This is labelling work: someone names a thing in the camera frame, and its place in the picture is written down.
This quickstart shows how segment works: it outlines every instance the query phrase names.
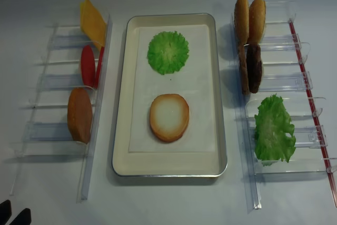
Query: bottom bun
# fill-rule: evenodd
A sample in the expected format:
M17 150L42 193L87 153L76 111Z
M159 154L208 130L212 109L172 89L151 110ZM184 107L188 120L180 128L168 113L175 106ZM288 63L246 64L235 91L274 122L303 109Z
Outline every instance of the bottom bun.
M189 105L178 94L163 94L150 108L150 126L156 137L173 142L183 136L190 120Z

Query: cheese slice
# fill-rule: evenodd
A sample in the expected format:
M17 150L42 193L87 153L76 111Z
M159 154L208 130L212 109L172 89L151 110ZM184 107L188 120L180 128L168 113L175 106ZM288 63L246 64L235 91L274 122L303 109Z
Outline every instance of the cheese slice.
M80 5L81 30L93 41L100 51L105 46L106 23L100 12L93 6L90 0Z

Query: white table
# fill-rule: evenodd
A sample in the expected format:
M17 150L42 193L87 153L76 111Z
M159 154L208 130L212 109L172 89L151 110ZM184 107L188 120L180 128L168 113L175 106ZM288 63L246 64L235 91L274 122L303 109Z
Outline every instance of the white table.
M79 0L1 0L0 6L0 201L9 198L16 166L7 143L20 140L30 111L19 108L36 85L40 66L33 65L46 43L40 12L43 6ZM127 21L135 15L210 13L218 31L220 70L232 54L226 24L236 0L94 0L104 4L113 21L106 85L97 135L89 200L76 203L81 161L56 163L32 158L24 165L16 193L10 197L13 216L32 210L33 224L334 224L337 209L327 178L305 182L273 182L261 186L262 210L247 210L232 96L226 85L224 119L228 168L212 185L140 185L120 182L111 169L111 126L115 90L124 53ZM328 137L329 156L337 157L335 105L337 0L295 0L295 28L311 43L306 63L314 96L328 100L320 117Z

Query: red strip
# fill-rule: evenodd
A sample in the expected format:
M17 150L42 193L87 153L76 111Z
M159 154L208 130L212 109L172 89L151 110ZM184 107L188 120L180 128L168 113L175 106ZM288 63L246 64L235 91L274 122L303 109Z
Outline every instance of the red strip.
M290 31L292 33L292 35L296 35L296 32L295 32L295 27L294 27L294 24L292 22L289 22L289 27L290 27ZM294 42L295 43L298 43L298 40L297 40L297 37L294 36ZM297 58L299 60L299 63L300 63L300 68L301 68L301 72L305 72L305 67L304 67L304 64L302 61L300 61L302 59L302 54L301 54L301 50L300 50L300 47L297 45L296 47L296 54L297 54ZM312 93L311 93L311 90L308 89L306 91L306 94L308 96L308 100L309 100L309 105L310 105L310 108L311 108L311 112L314 113L316 111L316 107L315 107L315 103L314 103L314 100L312 99ZM318 116L313 116L313 119L314 119L314 123L316 126L320 126L320 121L318 119ZM318 135L318 138L321 142L321 144L325 144L324 142L324 139L321 137L321 135ZM322 151L322 155L324 158L329 158L328 156L328 151L326 150L326 146L322 146L321 147L321 151ZM330 160L324 160L324 163L325 163L325 167L328 169L331 167L330 165ZM333 200L335 202L335 206L337 207L337 190L336 190L336 185L335 185L335 179L333 177L333 174L332 173L329 173L328 172L328 178L329 178L329 182L330 182L330 187L331 187L331 192L332 192L332 196L333 196Z

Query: black object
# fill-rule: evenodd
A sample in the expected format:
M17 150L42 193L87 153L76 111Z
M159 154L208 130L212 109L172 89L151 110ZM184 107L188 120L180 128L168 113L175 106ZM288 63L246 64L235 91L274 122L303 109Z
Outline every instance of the black object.
M12 216L12 205L10 200L0 204L0 225L5 225Z
M25 208L9 225L29 225L31 223L31 210L29 208Z

